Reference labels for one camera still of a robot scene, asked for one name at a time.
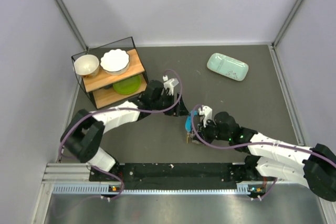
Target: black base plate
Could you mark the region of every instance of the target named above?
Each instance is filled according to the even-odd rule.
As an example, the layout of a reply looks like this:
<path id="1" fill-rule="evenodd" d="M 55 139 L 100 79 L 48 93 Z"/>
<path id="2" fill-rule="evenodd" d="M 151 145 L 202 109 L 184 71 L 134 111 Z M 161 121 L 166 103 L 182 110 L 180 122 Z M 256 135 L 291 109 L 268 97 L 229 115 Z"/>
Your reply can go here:
<path id="1" fill-rule="evenodd" d="M 125 189 L 207 190 L 235 189 L 236 183 L 251 180 L 234 172 L 244 165 L 232 163 L 127 163 L 120 164 L 118 176 Z M 110 176 L 92 169 L 90 181 L 115 181 Z"/>

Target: white scalloped bowl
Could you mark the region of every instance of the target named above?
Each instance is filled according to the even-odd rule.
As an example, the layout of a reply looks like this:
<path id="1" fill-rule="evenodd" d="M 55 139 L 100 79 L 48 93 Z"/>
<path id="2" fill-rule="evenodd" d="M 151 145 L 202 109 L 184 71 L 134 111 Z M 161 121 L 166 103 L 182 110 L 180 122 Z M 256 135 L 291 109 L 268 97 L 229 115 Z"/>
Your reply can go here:
<path id="1" fill-rule="evenodd" d="M 101 58 L 101 67 L 112 76 L 125 73 L 130 66 L 130 56 L 121 49 L 110 50 Z"/>

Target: wooden shelf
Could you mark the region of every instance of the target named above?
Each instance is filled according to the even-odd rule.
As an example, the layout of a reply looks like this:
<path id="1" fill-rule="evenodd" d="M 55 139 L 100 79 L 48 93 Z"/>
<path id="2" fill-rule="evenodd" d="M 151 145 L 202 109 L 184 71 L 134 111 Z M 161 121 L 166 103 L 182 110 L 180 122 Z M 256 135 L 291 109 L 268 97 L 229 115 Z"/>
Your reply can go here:
<path id="1" fill-rule="evenodd" d="M 98 90 L 102 87 L 105 87 L 107 85 L 113 84 L 117 81 L 121 81 L 123 79 L 126 79 L 131 76 L 135 76 L 137 74 L 145 72 L 145 69 L 143 68 L 139 55 L 136 51 L 136 49 L 132 49 L 127 51 L 127 53 L 130 56 L 130 66 L 128 70 L 119 75 L 119 76 L 112 76 L 108 73 L 106 73 L 101 67 L 99 70 L 99 73 L 93 77 L 93 78 L 83 78 L 83 83 L 85 85 L 85 89 L 87 92 Z"/>
<path id="2" fill-rule="evenodd" d="M 100 109 L 102 107 L 105 107 L 109 104 L 112 104 L 114 102 L 118 102 L 120 100 L 123 100 L 127 97 L 131 97 L 135 94 L 139 94 L 140 92 L 144 91 L 146 89 L 147 83 L 144 79 L 144 77 L 142 75 L 140 75 L 141 78 L 141 85 L 139 87 L 139 89 L 132 93 L 132 94 L 128 94 L 128 95 L 122 95 L 122 94 L 118 94 L 115 92 L 115 90 L 113 88 L 110 89 L 98 89 L 93 91 L 93 97 L 94 100 L 96 102 L 96 106 L 97 109 Z"/>

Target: gray table surface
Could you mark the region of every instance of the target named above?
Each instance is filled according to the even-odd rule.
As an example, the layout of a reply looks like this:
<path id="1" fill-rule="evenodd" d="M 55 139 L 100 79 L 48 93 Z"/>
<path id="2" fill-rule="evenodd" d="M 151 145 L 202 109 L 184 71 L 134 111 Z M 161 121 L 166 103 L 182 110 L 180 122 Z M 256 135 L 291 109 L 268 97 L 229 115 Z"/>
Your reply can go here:
<path id="1" fill-rule="evenodd" d="M 247 63 L 249 72 L 245 80 L 234 81 L 208 70 L 206 63 L 215 52 Z M 213 115 L 227 111 L 241 126 L 297 143 L 267 46 L 142 47 L 138 53 L 150 80 L 162 80 L 163 70 L 167 68 L 179 73 L 184 87 L 183 99 L 189 110 L 196 104 L 206 104 L 213 109 Z M 94 110 L 81 90 L 75 112 L 79 109 Z M 233 150 L 187 144 L 185 119 L 151 115 L 106 133 L 101 147 L 121 163 L 244 161 L 245 154 Z"/>

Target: green plate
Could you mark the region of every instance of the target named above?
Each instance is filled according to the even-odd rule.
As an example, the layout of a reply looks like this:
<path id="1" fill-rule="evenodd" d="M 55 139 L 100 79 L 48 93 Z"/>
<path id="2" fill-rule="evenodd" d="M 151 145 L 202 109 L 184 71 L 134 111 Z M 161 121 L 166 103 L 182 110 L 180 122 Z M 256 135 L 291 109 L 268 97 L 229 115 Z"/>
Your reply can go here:
<path id="1" fill-rule="evenodd" d="M 118 81 L 113 84 L 114 90 L 118 94 L 131 94 L 136 92 L 141 85 L 141 78 L 139 75 L 132 76 L 122 81 Z"/>

